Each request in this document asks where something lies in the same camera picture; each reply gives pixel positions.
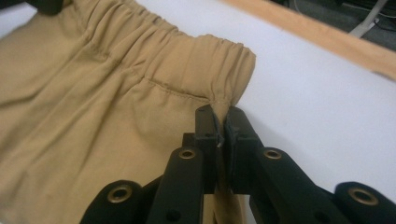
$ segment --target elastic waistband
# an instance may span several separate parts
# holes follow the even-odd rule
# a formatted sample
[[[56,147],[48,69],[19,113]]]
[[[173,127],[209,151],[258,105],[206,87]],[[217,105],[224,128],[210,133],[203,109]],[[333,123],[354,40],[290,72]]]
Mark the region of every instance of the elastic waistband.
[[[100,52],[166,89],[231,103],[241,97],[255,55],[213,35],[192,37],[133,0],[74,0]]]

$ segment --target black equipment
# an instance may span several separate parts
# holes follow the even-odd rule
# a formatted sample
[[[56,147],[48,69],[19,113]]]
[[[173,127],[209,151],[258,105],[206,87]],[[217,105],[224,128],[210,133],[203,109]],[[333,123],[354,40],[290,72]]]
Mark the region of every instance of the black equipment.
[[[366,8],[367,10],[371,10],[377,0],[335,0],[338,5],[343,5],[344,3],[350,4],[356,7]],[[396,13],[396,1],[388,1],[381,10],[385,14],[393,15]]]
[[[250,195],[257,223],[396,223],[396,204],[375,189],[348,182],[332,194],[316,186],[287,153],[262,144],[241,109],[230,108],[224,137],[209,105],[195,116],[195,133],[184,134],[163,176],[143,188],[107,185],[81,223],[202,223],[203,196],[214,192],[222,160],[233,193]]]
[[[12,7],[14,5],[27,2],[33,7],[36,7],[40,13],[46,15],[56,15],[62,10],[64,0],[1,0],[0,9]]]

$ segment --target wooden board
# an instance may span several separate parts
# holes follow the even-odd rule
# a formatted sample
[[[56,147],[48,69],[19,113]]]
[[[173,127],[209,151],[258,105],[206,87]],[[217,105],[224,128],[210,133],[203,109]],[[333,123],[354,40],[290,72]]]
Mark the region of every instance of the wooden board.
[[[223,0],[246,12],[313,42],[370,71],[396,80],[396,52],[298,14],[273,2]]]

